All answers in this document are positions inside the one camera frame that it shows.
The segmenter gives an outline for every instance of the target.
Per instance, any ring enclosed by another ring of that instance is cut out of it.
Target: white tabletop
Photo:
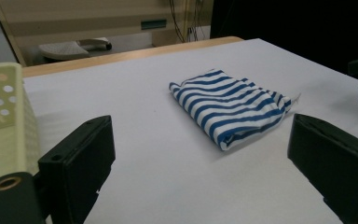
[[[280,126],[223,152],[179,106],[170,82],[218,68],[288,96]],[[358,80],[253,39],[24,79],[46,153],[111,115],[117,160],[86,223],[341,223],[287,159],[294,113],[358,137]]]

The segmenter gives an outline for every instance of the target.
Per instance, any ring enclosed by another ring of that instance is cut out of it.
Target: folded striped cloth
[[[170,91],[222,150],[277,126],[293,103],[247,78],[237,80],[216,69],[181,85],[172,82]]]

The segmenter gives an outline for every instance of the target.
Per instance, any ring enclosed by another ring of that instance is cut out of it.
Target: wooden table edge
[[[184,44],[169,45],[169,46],[158,47],[153,49],[139,49],[134,51],[122,52],[122,53],[114,53],[104,56],[66,61],[60,63],[48,63],[48,64],[24,67],[22,68],[22,76],[37,77],[46,74],[91,67],[91,66],[105,64],[105,63],[116,63],[116,62],[131,60],[131,59],[145,58],[149,56],[178,52],[178,51],[189,50],[189,49],[202,49],[211,46],[229,44],[239,41],[243,41],[243,39],[236,36],[228,36],[228,37],[214,38],[214,39],[208,39],[208,40],[202,40],[202,41],[190,42]]]

